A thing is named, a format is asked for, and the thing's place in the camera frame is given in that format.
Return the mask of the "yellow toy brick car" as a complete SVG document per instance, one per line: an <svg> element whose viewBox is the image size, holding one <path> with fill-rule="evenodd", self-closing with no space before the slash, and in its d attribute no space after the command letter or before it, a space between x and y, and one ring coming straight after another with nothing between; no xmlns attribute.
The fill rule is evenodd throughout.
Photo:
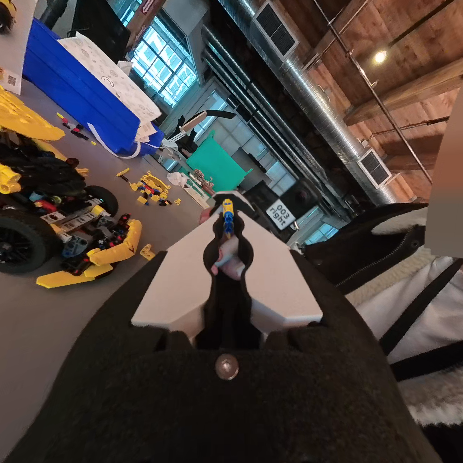
<svg viewBox="0 0 463 463"><path fill-rule="evenodd" d="M142 223L88 169L49 142L64 132L1 88L0 270L32 273L60 256L60 270L37 277L46 289L103 278L137 251Z"/></svg>

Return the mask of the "dark flat panel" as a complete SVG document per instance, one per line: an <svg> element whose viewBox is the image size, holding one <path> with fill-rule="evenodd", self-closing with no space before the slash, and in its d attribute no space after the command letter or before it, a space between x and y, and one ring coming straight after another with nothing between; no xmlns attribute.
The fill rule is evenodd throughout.
<svg viewBox="0 0 463 463"><path fill-rule="evenodd" d="M72 30L90 39L114 63L124 59L130 31L108 1L78 0Z"/></svg>

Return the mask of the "person's right hand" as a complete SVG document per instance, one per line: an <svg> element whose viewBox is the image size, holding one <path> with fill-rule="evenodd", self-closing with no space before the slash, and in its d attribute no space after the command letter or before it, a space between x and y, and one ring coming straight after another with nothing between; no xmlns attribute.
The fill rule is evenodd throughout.
<svg viewBox="0 0 463 463"><path fill-rule="evenodd" d="M221 271L230 279L239 281L244 269L245 265L238 257L238 238L227 238L223 235L218 247L217 261L210 268L212 274L217 276Z"/></svg>

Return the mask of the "instruction booklet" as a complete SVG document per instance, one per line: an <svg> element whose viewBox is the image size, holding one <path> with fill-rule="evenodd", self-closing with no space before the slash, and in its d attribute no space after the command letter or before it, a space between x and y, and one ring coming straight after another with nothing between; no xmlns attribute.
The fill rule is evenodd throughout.
<svg viewBox="0 0 463 463"><path fill-rule="evenodd" d="M203 210L212 207L209 204L210 197L206 193L200 191L196 186L186 184L182 190L188 194Z"/></svg>

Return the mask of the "pile of small bricks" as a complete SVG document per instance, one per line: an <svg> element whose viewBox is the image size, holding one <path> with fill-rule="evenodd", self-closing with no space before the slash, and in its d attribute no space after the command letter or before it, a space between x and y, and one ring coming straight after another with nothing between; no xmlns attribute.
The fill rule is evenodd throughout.
<svg viewBox="0 0 463 463"><path fill-rule="evenodd" d="M138 194L137 201L142 205L156 203L159 206L180 205L181 200L169 200L171 187L147 171L137 182L129 182L132 191Z"/></svg>

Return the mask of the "wooden black desk lamp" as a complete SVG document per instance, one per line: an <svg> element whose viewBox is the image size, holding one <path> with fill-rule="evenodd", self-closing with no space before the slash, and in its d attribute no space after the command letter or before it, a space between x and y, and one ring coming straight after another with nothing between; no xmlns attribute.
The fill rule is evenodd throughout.
<svg viewBox="0 0 463 463"><path fill-rule="evenodd" d="M208 117L214 118L223 118L223 119L233 119L236 116L235 113L220 111L220 110L206 110L201 113L196 114L193 118L189 119L183 125L178 126L179 133L169 139L163 139L161 143L160 150L166 148L171 150L178 150L177 141L181 140L183 137L187 136L197 125L201 124Z"/></svg>

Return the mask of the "printed paper sheets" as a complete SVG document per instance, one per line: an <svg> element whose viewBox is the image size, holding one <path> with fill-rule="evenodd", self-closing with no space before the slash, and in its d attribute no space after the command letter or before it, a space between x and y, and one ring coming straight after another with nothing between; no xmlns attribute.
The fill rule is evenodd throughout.
<svg viewBox="0 0 463 463"><path fill-rule="evenodd" d="M97 78L140 120L136 142L148 142L157 133L152 121L161 115L159 107L95 43L77 32L75 37L59 39L77 61Z"/></svg>

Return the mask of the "black fleece-lined jacket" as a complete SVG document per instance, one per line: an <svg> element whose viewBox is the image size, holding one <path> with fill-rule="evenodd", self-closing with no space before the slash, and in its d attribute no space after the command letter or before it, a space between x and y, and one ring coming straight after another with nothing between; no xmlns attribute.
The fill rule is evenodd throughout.
<svg viewBox="0 0 463 463"><path fill-rule="evenodd" d="M427 209L428 204L424 203L379 206L356 217L327 241L306 245L304 257L357 310L362 302L436 258L445 257L433 255L425 247ZM460 268L462 258L453 258L453 263L377 339L387 361L409 328ZM442 462L462 462L463 341L390 367L412 418Z"/></svg>

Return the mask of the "toy car packaging box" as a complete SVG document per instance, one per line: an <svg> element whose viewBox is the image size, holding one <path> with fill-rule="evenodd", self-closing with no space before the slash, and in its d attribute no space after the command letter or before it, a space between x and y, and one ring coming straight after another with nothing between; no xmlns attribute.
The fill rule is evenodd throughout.
<svg viewBox="0 0 463 463"><path fill-rule="evenodd" d="M0 84L21 94L22 72L36 0L0 2Z"/></svg>

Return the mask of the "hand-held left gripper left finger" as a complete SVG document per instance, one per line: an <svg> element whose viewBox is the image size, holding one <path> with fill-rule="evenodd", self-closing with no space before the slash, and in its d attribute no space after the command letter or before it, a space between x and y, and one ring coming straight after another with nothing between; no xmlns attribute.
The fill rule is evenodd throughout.
<svg viewBox="0 0 463 463"><path fill-rule="evenodd" d="M203 330L203 308L212 281L204 251L215 239L213 225L218 220L210 217L168 248L131 319L134 327L180 331L190 340Z"/></svg>

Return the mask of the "brown small parts heap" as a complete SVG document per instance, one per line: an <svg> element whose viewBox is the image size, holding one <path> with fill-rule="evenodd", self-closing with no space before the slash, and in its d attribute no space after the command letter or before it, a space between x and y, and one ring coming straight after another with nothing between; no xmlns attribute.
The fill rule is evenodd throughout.
<svg viewBox="0 0 463 463"><path fill-rule="evenodd" d="M203 172L199 169L195 169L194 171L188 173L190 177L200 186L201 190L206 192L211 197L215 194L212 177L210 177L208 180Z"/></svg>

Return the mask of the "blue plastic storage bin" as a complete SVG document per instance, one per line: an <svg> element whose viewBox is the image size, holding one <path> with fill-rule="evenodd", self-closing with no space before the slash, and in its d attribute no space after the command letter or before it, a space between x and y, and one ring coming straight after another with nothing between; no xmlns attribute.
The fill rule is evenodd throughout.
<svg viewBox="0 0 463 463"><path fill-rule="evenodd" d="M76 58L58 43L60 38L36 19L26 47L23 75L78 124L94 125L116 154L131 155L140 120ZM164 139L157 133L141 142L140 156L153 155Z"/></svg>

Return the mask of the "yellow brick beam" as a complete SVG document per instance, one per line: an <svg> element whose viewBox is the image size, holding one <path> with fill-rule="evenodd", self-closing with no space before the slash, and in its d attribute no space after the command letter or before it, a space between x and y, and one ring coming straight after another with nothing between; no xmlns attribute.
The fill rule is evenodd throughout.
<svg viewBox="0 0 463 463"><path fill-rule="evenodd" d="M223 212L225 211L231 211L233 212L233 215L234 215L234 208L233 208L233 202L232 200L230 199L225 199L223 200L223 203L222 203L222 214ZM232 235L234 234L234 231L231 235L227 235L224 233L224 235L226 236L227 239L231 239Z"/></svg>

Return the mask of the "scattered red black brick pieces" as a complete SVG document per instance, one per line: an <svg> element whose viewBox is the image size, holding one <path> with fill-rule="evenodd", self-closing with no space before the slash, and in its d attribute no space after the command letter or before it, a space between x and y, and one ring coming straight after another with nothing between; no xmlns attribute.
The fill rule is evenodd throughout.
<svg viewBox="0 0 463 463"><path fill-rule="evenodd" d="M72 123L61 113L56 113L56 116L60 119L61 125L68 129L72 135L76 136L79 139L90 141L91 145L97 146L97 142L90 137L91 132L87 127L85 127L82 124Z"/></svg>

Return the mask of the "white shirt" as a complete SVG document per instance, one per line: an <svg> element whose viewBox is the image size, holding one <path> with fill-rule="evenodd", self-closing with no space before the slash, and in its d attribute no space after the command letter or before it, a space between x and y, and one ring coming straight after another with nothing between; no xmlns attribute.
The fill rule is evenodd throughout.
<svg viewBox="0 0 463 463"><path fill-rule="evenodd" d="M436 279L453 258L440 257L357 306L376 339L393 325L412 301ZM429 303L388 356L390 364L463 339L463 273L460 268Z"/></svg>

